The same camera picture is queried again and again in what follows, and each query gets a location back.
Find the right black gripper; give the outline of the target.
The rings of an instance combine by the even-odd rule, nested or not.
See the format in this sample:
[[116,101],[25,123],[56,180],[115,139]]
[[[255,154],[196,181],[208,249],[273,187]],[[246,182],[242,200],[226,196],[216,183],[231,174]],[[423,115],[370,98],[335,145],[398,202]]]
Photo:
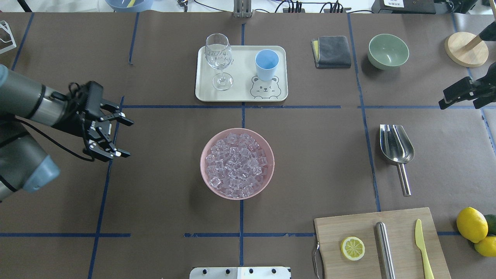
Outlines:
[[477,80],[473,80],[470,77],[464,77],[443,90],[443,94],[443,99],[439,101],[441,110],[466,100],[473,100],[475,109],[480,109],[489,103],[495,102],[496,62],[489,66],[485,76]]

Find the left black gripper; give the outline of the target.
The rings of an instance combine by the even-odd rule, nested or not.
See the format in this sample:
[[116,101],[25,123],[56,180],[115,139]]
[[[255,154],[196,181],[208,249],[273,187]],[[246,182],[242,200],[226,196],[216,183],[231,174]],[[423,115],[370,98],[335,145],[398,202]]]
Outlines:
[[83,153],[94,159],[107,162],[116,157],[129,157],[128,151],[116,148],[110,139],[110,121],[126,126],[133,125],[134,121],[125,116],[117,103],[103,98],[104,88],[99,83],[70,83],[68,88],[69,93],[61,96],[66,108],[58,130],[82,138]]

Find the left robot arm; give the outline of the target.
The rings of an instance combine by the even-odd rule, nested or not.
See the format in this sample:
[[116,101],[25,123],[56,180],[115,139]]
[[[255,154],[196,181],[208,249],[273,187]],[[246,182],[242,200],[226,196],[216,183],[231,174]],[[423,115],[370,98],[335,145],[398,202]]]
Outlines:
[[52,143],[85,161],[107,162],[129,157],[110,138],[112,121],[131,126],[120,106],[103,98],[104,88],[95,81],[71,83],[62,94],[18,74],[5,65],[0,69],[0,197],[20,189],[36,192],[60,175],[60,168],[32,137],[30,127],[45,138],[47,134],[31,124],[41,123],[83,139],[83,153],[77,154],[52,139]]

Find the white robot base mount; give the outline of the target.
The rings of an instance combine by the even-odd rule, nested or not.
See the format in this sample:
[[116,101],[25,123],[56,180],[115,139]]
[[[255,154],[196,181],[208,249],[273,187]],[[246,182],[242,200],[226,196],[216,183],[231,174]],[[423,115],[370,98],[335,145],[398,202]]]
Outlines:
[[261,267],[197,267],[190,279],[291,279],[291,268],[282,266]]

